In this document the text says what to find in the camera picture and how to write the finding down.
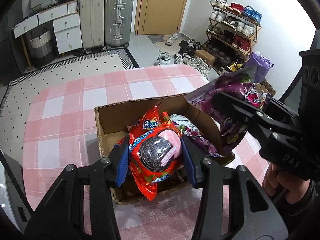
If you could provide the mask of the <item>person's right hand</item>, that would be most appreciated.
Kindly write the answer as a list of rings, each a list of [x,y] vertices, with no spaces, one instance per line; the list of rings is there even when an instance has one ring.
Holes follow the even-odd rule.
[[[263,179],[262,187],[269,196],[276,193],[278,186],[288,191],[286,200],[289,204],[300,201],[308,191],[310,180],[302,180],[291,175],[289,172],[281,171],[280,168],[270,163]]]

